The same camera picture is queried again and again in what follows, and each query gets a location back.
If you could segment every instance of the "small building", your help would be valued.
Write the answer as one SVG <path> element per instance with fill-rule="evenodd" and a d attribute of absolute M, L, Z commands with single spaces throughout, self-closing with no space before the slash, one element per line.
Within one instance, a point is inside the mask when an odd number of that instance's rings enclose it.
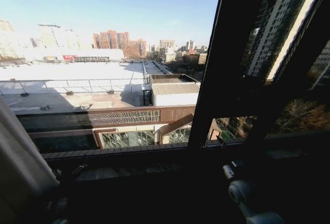
<path fill-rule="evenodd" d="M 205 64 L 207 54 L 187 54 L 183 55 L 183 60 L 191 64 Z"/>
<path fill-rule="evenodd" d="M 154 106 L 195 105 L 201 83 L 185 74 L 150 75 Z"/>

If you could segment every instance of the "sign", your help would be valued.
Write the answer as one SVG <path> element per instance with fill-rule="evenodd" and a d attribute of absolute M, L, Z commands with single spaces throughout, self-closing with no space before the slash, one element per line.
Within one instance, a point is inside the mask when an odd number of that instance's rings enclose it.
<path fill-rule="evenodd" d="M 63 55 L 64 60 L 75 60 L 76 58 L 76 55 Z"/>

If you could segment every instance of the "white curtain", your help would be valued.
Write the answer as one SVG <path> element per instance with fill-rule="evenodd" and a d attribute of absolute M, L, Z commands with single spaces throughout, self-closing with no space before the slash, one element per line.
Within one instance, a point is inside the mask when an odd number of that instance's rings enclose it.
<path fill-rule="evenodd" d="M 0 96 L 0 222 L 12 222 L 33 198 L 58 186 L 54 174 Z"/>

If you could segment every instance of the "metal railing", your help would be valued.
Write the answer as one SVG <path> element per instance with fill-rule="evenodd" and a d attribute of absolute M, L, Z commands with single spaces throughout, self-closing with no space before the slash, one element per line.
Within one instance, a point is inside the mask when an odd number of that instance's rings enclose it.
<path fill-rule="evenodd" d="M 0 81 L 0 94 L 138 92 L 145 78 L 59 79 L 42 81 Z"/>

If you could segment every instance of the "blue sky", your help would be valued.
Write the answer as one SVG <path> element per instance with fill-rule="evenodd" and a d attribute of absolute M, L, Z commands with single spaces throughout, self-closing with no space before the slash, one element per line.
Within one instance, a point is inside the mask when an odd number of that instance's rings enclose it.
<path fill-rule="evenodd" d="M 128 31 L 148 44 L 192 39 L 208 44 L 218 0 L 0 0 L 0 19 L 37 37 L 37 24 L 71 28 L 86 39 L 101 30 Z"/>

